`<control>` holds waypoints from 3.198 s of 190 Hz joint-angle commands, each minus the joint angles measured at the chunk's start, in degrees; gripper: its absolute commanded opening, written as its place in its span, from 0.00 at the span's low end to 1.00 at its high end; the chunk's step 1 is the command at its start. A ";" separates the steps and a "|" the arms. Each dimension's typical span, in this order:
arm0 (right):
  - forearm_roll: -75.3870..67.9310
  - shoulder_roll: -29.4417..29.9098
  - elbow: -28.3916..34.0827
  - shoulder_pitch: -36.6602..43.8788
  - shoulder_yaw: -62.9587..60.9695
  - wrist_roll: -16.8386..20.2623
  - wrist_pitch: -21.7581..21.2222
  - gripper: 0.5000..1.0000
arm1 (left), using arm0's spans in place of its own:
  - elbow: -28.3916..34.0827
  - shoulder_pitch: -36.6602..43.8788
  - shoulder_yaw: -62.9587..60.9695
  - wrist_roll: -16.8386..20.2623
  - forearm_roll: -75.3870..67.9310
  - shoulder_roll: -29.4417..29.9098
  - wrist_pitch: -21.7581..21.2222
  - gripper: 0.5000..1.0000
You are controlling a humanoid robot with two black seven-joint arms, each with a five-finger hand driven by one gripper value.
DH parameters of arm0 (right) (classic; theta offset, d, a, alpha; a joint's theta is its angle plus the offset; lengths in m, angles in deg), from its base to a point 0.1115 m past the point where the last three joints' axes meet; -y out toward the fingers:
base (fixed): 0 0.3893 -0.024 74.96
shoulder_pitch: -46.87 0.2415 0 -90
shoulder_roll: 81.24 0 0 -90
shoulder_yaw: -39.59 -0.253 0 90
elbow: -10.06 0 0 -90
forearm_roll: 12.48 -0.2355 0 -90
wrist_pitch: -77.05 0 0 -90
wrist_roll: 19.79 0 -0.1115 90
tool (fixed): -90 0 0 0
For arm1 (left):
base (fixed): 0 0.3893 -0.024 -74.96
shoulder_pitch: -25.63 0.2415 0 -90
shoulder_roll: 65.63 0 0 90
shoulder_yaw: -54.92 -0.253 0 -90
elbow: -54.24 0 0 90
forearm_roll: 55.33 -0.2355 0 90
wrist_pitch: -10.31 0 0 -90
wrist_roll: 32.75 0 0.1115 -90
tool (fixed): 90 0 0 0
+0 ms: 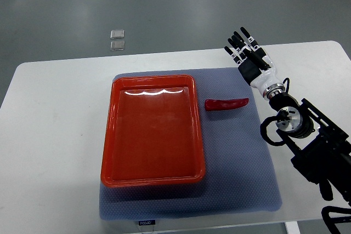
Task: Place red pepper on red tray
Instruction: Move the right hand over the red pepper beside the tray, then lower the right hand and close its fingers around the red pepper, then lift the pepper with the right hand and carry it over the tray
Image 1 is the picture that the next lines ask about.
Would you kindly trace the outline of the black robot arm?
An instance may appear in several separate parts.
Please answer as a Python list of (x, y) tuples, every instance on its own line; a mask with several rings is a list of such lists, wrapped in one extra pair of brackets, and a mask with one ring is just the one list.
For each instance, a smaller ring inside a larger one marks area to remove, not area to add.
[(271, 146), (286, 145), (291, 163), (322, 198), (333, 200), (333, 190), (350, 203), (350, 142), (348, 134), (307, 99), (301, 103), (288, 93), (290, 80), (269, 86), (263, 97), (276, 115), (260, 125), (262, 138)]

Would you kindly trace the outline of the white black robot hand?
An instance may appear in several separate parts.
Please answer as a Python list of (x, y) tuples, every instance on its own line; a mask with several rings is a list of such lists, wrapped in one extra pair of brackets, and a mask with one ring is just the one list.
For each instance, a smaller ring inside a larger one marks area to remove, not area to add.
[(287, 92), (288, 87), (285, 86), (285, 82), (278, 79), (277, 69), (268, 53), (246, 28), (241, 27), (240, 31), (233, 32), (228, 38), (230, 46), (225, 46), (224, 50), (237, 64), (245, 82), (258, 89), (266, 100), (270, 100), (278, 93)]

